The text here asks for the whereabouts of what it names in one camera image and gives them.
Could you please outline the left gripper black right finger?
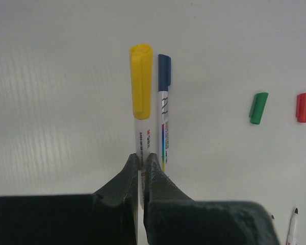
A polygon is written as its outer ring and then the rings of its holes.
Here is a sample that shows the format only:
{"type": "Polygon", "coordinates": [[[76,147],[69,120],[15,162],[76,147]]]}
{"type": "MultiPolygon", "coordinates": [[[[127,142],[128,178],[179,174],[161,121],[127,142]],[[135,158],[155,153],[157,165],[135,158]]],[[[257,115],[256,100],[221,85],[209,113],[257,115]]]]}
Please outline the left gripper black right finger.
{"type": "Polygon", "coordinates": [[[144,226],[149,244],[279,244],[269,213],[258,203],[195,201],[146,162],[144,226]]]}

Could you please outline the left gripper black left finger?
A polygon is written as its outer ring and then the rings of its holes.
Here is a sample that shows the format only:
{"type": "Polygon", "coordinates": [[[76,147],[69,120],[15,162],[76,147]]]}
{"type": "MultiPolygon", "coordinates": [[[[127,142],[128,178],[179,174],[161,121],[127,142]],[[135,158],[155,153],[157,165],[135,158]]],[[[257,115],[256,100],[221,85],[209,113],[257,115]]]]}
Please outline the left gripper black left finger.
{"type": "Polygon", "coordinates": [[[136,244],[138,164],[90,194],[0,197],[0,244],[136,244]]]}

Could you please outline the white pen yellow end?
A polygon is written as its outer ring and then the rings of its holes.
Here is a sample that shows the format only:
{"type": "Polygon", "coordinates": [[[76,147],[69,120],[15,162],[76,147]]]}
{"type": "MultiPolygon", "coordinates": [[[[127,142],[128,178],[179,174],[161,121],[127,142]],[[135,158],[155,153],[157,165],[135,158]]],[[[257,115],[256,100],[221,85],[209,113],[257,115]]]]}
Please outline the white pen yellow end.
{"type": "Polygon", "coordinates": [[[135,144],[136,155],[139,158],[139,201],[141,207],[144,208],[146,164],[147,158],[151,153],[150,127],[148,119],[135,118],[135,144]]]}

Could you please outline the white pen blue end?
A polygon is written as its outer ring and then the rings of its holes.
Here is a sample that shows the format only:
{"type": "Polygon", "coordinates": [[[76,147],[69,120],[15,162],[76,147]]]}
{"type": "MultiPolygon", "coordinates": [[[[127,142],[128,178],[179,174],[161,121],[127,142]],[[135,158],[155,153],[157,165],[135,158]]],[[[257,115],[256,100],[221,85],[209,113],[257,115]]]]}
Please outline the white pen blue end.
{"type": "Polygon", "coordinates": [[[169,117],[168,117],[168,92],[159,91],[159,163],[165,171],[168,163],[169,148],[169,117]]]}

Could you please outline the green pen cap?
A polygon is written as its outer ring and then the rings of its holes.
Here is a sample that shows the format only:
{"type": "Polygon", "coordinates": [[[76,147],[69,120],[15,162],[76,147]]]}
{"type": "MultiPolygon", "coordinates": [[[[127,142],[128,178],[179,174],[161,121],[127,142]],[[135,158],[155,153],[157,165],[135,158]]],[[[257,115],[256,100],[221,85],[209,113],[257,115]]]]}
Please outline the green pen cap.
{"type": "Polygon", "coordinates": [[[254,95],[249,112],[249,120],[251,124],[254,125],[260,124],[267,98],[268,98],[267,92],[260,92],[254,95]]]}

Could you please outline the blue pen cap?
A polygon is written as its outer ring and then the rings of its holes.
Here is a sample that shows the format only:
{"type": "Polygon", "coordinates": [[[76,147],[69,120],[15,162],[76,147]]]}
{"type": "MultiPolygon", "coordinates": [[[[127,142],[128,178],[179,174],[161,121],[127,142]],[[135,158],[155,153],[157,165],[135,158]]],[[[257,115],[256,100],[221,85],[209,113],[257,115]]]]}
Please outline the blue pen cap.
{"type": "Polygon", "coordinates": [[[171,85],[171,58],[158,54],[158,91],[168,91],[171,85]]]}

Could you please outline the yellow pen cap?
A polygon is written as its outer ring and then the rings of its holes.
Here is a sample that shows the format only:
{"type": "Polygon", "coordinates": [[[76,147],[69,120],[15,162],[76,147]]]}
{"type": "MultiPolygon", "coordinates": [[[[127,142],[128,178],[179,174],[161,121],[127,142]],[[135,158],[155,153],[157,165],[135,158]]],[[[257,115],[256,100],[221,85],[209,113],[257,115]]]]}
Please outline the yellow pen cap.
{"type": "Polygon", "coordinates": [[[146,43],[129,49],[133,116],[140,120],[150,117],[152,55],[152,47],[146,43]]]}

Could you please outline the white pen red end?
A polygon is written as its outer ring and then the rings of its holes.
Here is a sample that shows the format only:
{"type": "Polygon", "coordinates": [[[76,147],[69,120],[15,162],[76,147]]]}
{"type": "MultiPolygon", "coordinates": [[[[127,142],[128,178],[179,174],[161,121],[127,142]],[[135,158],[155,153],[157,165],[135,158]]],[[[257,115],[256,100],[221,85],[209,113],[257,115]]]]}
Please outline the white pen red end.
{"type": "Polygon", "coordinates": [[[286,245],[297,245],[298,208],[295,208],[289,224],[286,245]]]}

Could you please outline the red pen cap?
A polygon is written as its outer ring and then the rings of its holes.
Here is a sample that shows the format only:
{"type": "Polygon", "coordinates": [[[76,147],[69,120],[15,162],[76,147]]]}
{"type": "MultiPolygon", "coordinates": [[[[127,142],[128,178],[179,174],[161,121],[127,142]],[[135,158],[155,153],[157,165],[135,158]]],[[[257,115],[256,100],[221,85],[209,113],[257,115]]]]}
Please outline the red pen cap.
{"type": "Polygon", "coordinates": [[[299,123],[306,123],[306,92],[297,96],[295,115],[299,123]]]}

